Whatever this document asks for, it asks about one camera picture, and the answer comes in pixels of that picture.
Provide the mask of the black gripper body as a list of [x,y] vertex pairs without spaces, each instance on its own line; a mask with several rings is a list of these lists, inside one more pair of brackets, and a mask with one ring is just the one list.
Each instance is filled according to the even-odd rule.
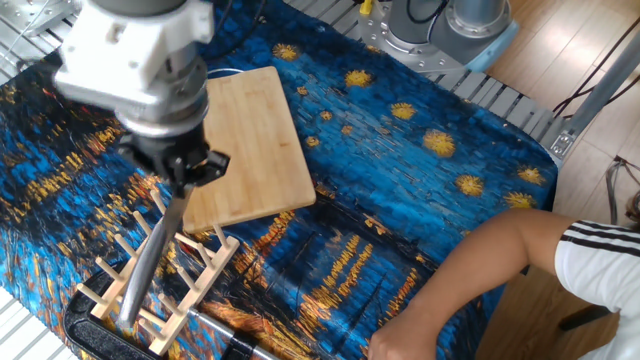
[[126,133],[121,142],[134,144],[151,154],[164,154],[173,174],[173,181],[168,182],[179,185],[189,184],[188,170],[205,160],[209,151],[202,124],[189,132],[169,137],[153,138]]

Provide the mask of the person's bare hand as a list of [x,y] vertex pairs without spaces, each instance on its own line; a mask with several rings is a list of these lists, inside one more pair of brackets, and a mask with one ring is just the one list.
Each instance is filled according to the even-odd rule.
[[435,360],[432,331],[406,319],[395,319],[376,331],[368,348],[369,360]]

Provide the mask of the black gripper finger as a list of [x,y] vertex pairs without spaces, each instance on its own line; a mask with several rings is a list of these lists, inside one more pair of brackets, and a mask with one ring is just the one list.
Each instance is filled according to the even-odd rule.
[[205,186],[226,174],[231,158],[218,151],[208,151],[201,163],[188,170],[188,183],[193,186]]
[[157,175],[165,181],[173,181],[173,174],[167,165],[167,157],[164,154],[144,152],[142,148],[125,142],[118,144],[117,152],[125,160],[144,172]]

